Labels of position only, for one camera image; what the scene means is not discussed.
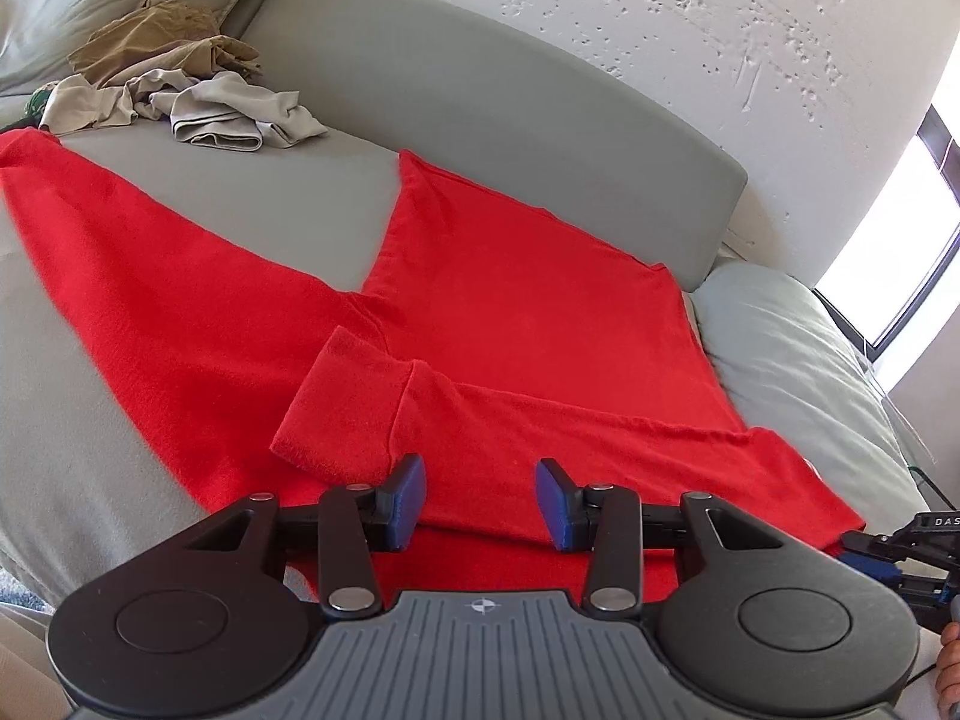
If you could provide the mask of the person's right hand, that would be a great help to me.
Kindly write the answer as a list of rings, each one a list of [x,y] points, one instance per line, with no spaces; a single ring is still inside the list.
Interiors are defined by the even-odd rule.
[[[958,717],[960,704],[960,624],[949,622],[940,634],[939,656],[935,662],[937,708],[944,718]]]

